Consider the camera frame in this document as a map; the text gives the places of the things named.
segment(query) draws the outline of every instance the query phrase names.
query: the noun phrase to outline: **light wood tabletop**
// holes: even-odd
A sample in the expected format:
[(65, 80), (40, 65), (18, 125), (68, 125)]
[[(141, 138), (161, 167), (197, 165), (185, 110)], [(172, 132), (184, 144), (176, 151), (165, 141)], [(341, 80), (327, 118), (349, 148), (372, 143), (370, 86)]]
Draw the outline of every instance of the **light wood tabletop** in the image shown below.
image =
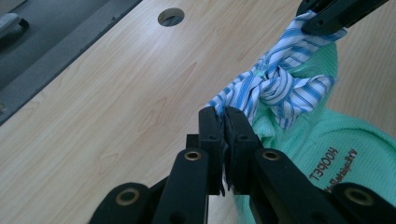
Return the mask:
[[(167, 175), (198, 111), (271, 48), (299, 1), (147, 0), (0, 127), (0, 223), (87, 223), (116, 186)], [(157, 19), (170, 7), (185, 19)], [(396, 2), (338, 42), (328, 107), (396, 137)], [(231, 193), (209, 223), (235, 223)]]

